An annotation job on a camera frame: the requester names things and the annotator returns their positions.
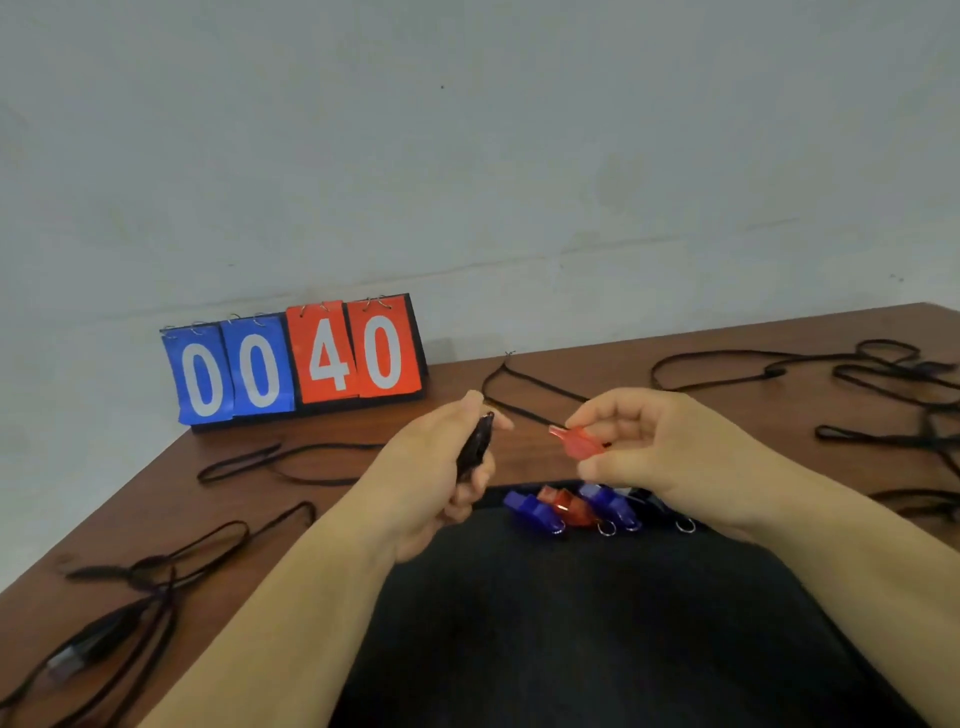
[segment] forearm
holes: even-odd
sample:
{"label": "forearm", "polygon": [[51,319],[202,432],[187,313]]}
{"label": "forearm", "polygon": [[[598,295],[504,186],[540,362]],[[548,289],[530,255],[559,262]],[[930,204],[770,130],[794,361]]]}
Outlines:
{"label": "forearm", "polygon": [[326,725],[393,565],[340,516],[294,544],[145,728]]}
{"label": "forearm", "polygon": [[960,725],[960,554],[815,473],[756,539],[933,726]]}

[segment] black lanyard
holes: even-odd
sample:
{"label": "black lanyard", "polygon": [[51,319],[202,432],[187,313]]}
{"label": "black lanyard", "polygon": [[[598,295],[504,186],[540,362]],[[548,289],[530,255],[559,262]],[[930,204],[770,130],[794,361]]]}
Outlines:
{"label": "black lanyard", "polygon": [[[309,523],[317,519],[316,506],[305,500],[284,511],[255,531],[251,531],[250,526],[245,521],[230,521],[217,526],[186,546],[170,553],[147,556],[129,567],[89,566],[66,573],[65,577],[69,581],[122,581],[134,591],[145,593],[146,596],[95,619],[61,643],[27,674],[23,682],[13,692],[0,700],[0,711],[13,711],[27,696],[37,677],[44,671],[58,675],[62,681],[85,667],[102,662],[137,631],[146,615],[153,610],[153,614],[143,633],[136,640],[133,649],[107,682],[83,705],[53,724],[53,728],[69,728],[77,725],[85,716],[96,710],[120,682],[132,673],[134,666],[156,638],[153,649],[143,662],[139,672],[136,673],[126,694],[121,698],[117,707],[113,709],[113,713],[110,714],[107,722],[104,723],[105,728],[115,728],[120,724],[120,721],[140,694],[143,693],[147,681],[154,674],[157,665],[167,651],[167,647],[173,640],[180,615],[178,594],[196,586],[249,546],[258,536],[283,523],[299,511],[306,513]],[[178,574],[178,561],[214,536],[230,530],[237,532],[235,544],[202,566],[184,575]],[[162,581],[154,579],[153,574],[157,571],[166,572],[167,575]],[[10,714],[6,713],[2,715],[2,718],[6,719],[9,716]]]}
{"label": "black lanyard", "polygon": [[[229,457],[226,460],[220,460],[219,462],[206,466],[199,473],[197,473],[197,481],[201,485],[210,485],[218,480],[226,480],[228,478],[235,477],[240,473],[249,473],[250,471],[257,470],[258,468],[267,468],[271,473],[277,474],[284,480],[287,480],[291,483],[297,483],[298,485],[325,485],[331,487],[340,485],[353,485],[359,478],[299,477],[297,475],[290,475],[288,473],[281,472],[276,468],[276,463],[286,460],[290,457],[301,455],[311,450],[378,450],[383,447],[383,443],[311,443],[309,445],[301,445],[297,448],[290,448],[287,450],[280,450],[281,447],[281,443],[275,443],[274,445],[270,445],[266,448],[256,449],[252,452],[245,452],[242,455]],[[227,468],[230,465],[239,465],[239,467],[231,468],[230,470],[221,472],[224,470],[224,468]]]}
{"label": "black lanyard", "polygon": [[[884,358],[877,353],[877,349],[893,350],[897,353],[892,358]],[[763,369],[755,375],[741,376],[731,379],[715,379],[710,381],[692,382],[679,387],[664,387],[657,377],[660,370],[667,364],[690,359],[704,359],[713,356],[745,356],[756,358],[773,358]],[[941,379],[937,375],[952,372],[955,364],[945,364],[938,361],[922,361],[921,351],[915,346],[905,344],[895,339],[865,339],[859,342],[852,352],[827,354],[797,354],[791,352],[766,352],[753,349],[721,349],[706,352],[685,352],[667,356],[650,370],[650,383],[655,389],[668,392],[693,392],[709,389],[710,387],[727,386],[747,381],[762,381],[778,376],[784,376],[788,367],[812,361],[838,361],[830,371],[834,378],[846,381],[854,386],[874,392],[891,400],[912,404],[921,409],[919,432],[915,435],[874,435],[868,432],[846,429],[837,425],[817,425],[814,436],[818,440],[833,443],[859,443],[885,445],[894,448],[922,449],[935,453],[947,468],[960,478],[960,464],[953,459],[950,451],[960,449],[960,434],[941,435],[937,431],[935,418],[937,416],[960,415],[960,399],[953,401],[931,401],[911,397],[892,389],[875,384],[864,376],[871,376],[894,381],[933,384],[960,394],[960,384]],[[939,489],[897,489],[874,493],[871,498],[879,502],[901,500],[909,497],[933,498],[934,501],[922,506],[908,506],[897,512],[905,518],[919,516],[945,516],[957,520],[960,514],[960,493]]]}
{"label": "black lanyard", "polygon": [[483,380],[483,383],[480,385],[480,392],[483,393],[484,398],[494,406],[499,407],[502,410],[507,412],[512,412],[519,417],[525,417],[528,420],[533,420],[535,423],[540,423],[541,425],[555,425],[557,427],[563,427],[561,423],[555,423],[551,420],[538,415],[536,412],[531,412],[528,409],[523,409],[522,407],[517,407],[515,404],[509,404],[503,400],[495,400],[487,393],[487,388],[490,386],[490,383],[500,375],[512,376],[517,379],[522,379],[523,381],[529,381],[531,384],[537,385],[540,389],[545,389],[554,394],[558,394],[561,397],[566,397],[570,400],[578,401],[583,403],[588,401],[589,398],[584,397],[583,395],[578,395],[575,392],[569,392],[561,387],[558,387],[550,382],[543,381],[542,379],[537,379],[535,376],[526,375],[523,372],[518,372],[517,370],[511,369],[507,366],[507,361],[510,359],[510,355],[507,354],[506,358],[500,363],[500,366],[497,367],[493,372],[491,372],[486,379]]}

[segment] red whistle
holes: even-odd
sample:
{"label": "red whistle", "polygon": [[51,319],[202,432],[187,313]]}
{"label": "red whistle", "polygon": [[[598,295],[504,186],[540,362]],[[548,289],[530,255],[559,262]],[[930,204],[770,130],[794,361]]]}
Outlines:
{"label": "red whistle", "polygon": [[582,427],[563,429],[562,427],[551,425],[547,431],[551,435],[560,438],[561,442],[564,443],[564,451],[574,460],[586,460],[589,457],[604,452],[603,443],[586,432]]}
{"label": "red whistle", "polygon": [[558,490],[544,485],[537,493],[537,500],[553,508],[554,513],[567,525],[592,526],[600,522],[600,519],[593,515],[593,509],[589,504],[568,490]]}

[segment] left hand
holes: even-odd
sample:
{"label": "left hand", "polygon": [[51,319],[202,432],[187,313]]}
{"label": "left hand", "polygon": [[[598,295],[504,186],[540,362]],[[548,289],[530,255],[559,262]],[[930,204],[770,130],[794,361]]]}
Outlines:
{"label": "left hand", "polygon": [[416,418],[384,446],[337,508],[349,509],[360,527],[384,539],[397,563],[417,556],[443,526],[465,521],[483,496],[495,470],[490,449],[469,482],[456,482],[456,461],[491,411],[494,428],[514,428],[475,390]]}

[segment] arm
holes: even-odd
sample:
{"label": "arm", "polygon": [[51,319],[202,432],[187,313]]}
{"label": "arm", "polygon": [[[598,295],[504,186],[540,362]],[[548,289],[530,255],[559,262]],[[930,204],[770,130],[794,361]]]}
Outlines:
{"label": "arm", "polygon": [[142,725],[326,725],[394,564],[351,520],[317,521]]}
{"label": "arm", "polygon": [[960,554],[686,395],[613,390],[567,426],[616,443],[584,480],[649,488],[768,548],[931,725],[960,726]]}
{"label": "arm", "polygon": [[[489,452],[470,483],[455,481],[457,454],[485,411],[470,392],[404,427],[142,726],[326,725],[394,563],[465,520],[483,495]],[[512,427],[498,413],[494,426]]]}
{"label": "arm", "polygon": [[960,555],[815,473],[797,488],[818,485],[820,497],[759,523],[756,540],[927,722],[960,725]]}

